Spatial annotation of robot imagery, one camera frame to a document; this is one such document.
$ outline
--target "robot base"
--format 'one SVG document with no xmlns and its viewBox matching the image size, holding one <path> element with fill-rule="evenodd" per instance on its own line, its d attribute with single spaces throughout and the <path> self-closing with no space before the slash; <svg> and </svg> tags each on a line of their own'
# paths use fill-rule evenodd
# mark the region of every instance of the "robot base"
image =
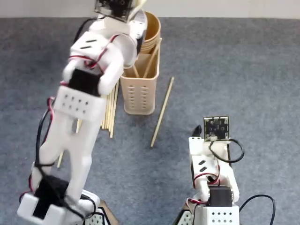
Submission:
<svg viewBox="0 0 300 225">
<path fill-rule="evenodd" d="M 192 213 L 183 209 L 173 225 L 240 225 L 239 207 L 202 207 L 198 206 Z"/>
<path fill-rule="evenodd" d="M 100 199 L 95 194 L 86 190 L 83 190 L 82 194 L 89 197 L 96 204 L 96 206 L 100 205 Z M 80 225 L 82 223 L 81 219 L 77 215 L 73 214 L 63 207 L 58 207 L 55 205 L 50 205 L 44 219 L 35 217 L 33 216 L 33 214 L 34 210 L 36 209 L 37 203 L 38 198 L 30 194 L 25 194 L 21 201 L 17 214 L 25 220 L 28 220 L 37 225 Z M 79 200 L 79 203 L 76 206 L 71 205 L 71 208 L 82 213 L 83 215 L 85 215 L 87 212 L 92 213 L 94 211 L 93 203 L 89 200 L 83 199 Z M 106 219 L 105 225 L 109 224 L 110 223 L 108 222 L 108 219 Z"/>
</svg>

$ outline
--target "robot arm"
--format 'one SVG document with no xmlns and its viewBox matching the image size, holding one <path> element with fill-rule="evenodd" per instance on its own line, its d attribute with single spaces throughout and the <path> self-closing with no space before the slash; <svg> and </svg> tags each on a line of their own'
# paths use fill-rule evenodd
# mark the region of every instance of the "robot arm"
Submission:
<svg viewBox="0 0 300 225">
<path fill-rule="evenodd" d="M 209 202 L 210 186 L 225 186 L 231 191 L 232 203 L 238 201 L 240 193 L 229 160 L 228 117 L 204 118 L 205 138 L 200 135 L 189 138 L 190 162 L 197 199 Z"/>
<path fill-rule="evenodd" d="M 213 156 L 209 150 L 211 142 L 205 142 L 200 137 L 189 138 L 190 162 L 194 188 L 198 190 L 197 199 L 208 202 L 210 198 L 209 185 L 224 185 L 232 191 L 232 202 L 238 201 L 240 193 L 234 177 L 233 169 Z M 219 141 L 213 144 L 213 150 L 219 156 L 227 158 L 227 145 L 230 141 Z"/>
<path fill-rule="evenodd" d="M 96 21 L 71 47 L 69 62 L 63 71 L 66 85 L 59 87 L 47 139 L 38 149 L 38 161 L 32 168 L 33 195 L 25 194 L 18 215 L 37 225 L 80 223 L 100 203 L 99 197 L 83 190 L 91 153 L 105 115 L 108 95 L 123 69 L 134 64 L 139 45 L 147 29 L 146 15 L 136 11 L 132 0 L 97 0 L 107 17 Z M 79 133 L 72 131 L 74 121 L 81 120 Z M 64 181 L 51 175 L 53 162 L 67 150 L 71 161 L 71 179 Z"/>
</svg>

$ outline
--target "red wire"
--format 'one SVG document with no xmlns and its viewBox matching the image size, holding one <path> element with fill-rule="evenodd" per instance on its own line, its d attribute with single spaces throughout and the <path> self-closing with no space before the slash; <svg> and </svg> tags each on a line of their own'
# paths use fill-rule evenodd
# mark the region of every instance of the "red wire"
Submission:
<svg viewBox="0 0 300 225">
<path fill-rule="evenodd" d="M 68 84 L 69 84 L 69 83 L 66 82 L 66 81 L 61 81 L 61 82 L 60 82 L 60 85 L 61 85 L 61 86 L 68 86 Z"/>
<path fill-rule="evenodd" d="M 218 181 L 218 179 L 219 179 L 219 176 L 220 176 L 220 166 L 219 166 L 219 165 L 218 165 L 218 170 L 219 170 L 218 175 L 215 175 L 215 174 L 210 173 L 210 172 L 205 172 L 205 173 L 201 173 L 201 174 L 195 176 L 195 177 L 194 177 L 194 180 L 193 180 L 194 188 L 196 188 L 196 187 L 195 187 L 195 181 L 196 181 L 199 177 L 202 177 L 202 176 L 205 176 L 205 175 L 211 175 L 211 176 L 217 177 L 213 182 L 210 182 L 210 184 L 215 184 L 215 183 L 217 183 L 217 181 Z"/>
<path fill-rule="evenodd" d="M 114 35 L 110 41 L 107 43 L 107 45 L 105 46 L 104 50 L 100 53 L 100 55 L 98 56 L 98 58 L 96 60 L 90 58 L 90 57 L 87 57 L 87 56 L 83 56 L 83 55 L 72 55 L 70 56 L 69 58 L 80 58 L 80 59 L 85 59 L 84 61 L 84 65 L 86 67 L 89 67 L 90 69 L 93 69 L 95 68 L 95 66 L 100 62 L 102 56 L 107 52 L 107 47 L 110 43 L 112 43 L 116 37 L 118 37 L 120 34 L 117 34 L 117 35 Z"/>
<path fill-rule="evenodd" d="M 54 117 L 54 110 L 52 108 L 52 104 L 51 104 L 51 101 L 53 101 L 55 98 L 54 97 L 49 97 L 47 99 L 47 106 L 48 106 L 48 109 L 50 111 L 50 121 L 52 122 L 53 120 L 53 117 Z"/>
<path fill-rule="evenodd" d="M 28 186 L 29 186 L 29 189 L 32 193 L 34 193 L 33 191 L 33 187 L 32 187 L 32 175 L 30 174 L 29 178 L 28 178 Z"/>
<path fill-rule="evenodd" d="M 108 49 L 107 49 L 108 45 L 109 45 L 110 43 L 112 43 L 112 42 L 116 39 L 116 37 L 118 37 L 118 36 L 120 36 L 120 34 L 114 35 L 114 36 L 110 39 L 110 41 L 109 41 L 109 42 L 107 43 L 107 45 L 105 46 L 104 50 L 103 50 L 103 51 L 101 52 L 101 54 L 98 56 L 98 59 L 95 61 L 95 63 L 89 65 L 90 68 L 94 68 L 94 67 L 99 63 L 99 61 L 101 60 L 102 56 L 107 52 L 107 50 L 108 50 Z"/>
<path fill-rule="evenodd" d="M 25 194 L 27 194 L 27 193 L 30 193 L 30 192 L 31 192 L 31 191 L 25 191 L 25 192 L 23 192 L 23 193 L 20 195 L 20 197 L 19 197 L 19 203 L 21 203 L 23 196 L 24 196 Z"/>
</svg>

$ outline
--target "circuit board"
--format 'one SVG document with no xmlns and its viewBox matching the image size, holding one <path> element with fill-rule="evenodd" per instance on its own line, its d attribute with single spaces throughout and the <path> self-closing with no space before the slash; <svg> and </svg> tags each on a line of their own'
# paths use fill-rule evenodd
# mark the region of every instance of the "circuit board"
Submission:
<svg viewBox="0 0 300 225">
<path fill-rule="evenodd" d="M 229 139 L 229 117 L 204 117 L 205 141 L 219 141 Z"/>
</svg>

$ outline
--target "perforated container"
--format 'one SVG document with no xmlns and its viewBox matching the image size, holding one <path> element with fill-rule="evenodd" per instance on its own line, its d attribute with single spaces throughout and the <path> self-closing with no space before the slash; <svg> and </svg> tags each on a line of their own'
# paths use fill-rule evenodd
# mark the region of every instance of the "perforated container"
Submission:
<svg viewBox="0 0 300 225">
<path fill-rule="evenodd" d="M 135 67 L 140 77 L 145 73 L 150 54 L 140 54 Z M 146 78 L 136 78 L 133 68 L 121 76 L 124 109 L 128 114 L 150 115 L 155 110 L 156 85 L 159 77 L 160 49 L 157 51 Z"/>
</svg>

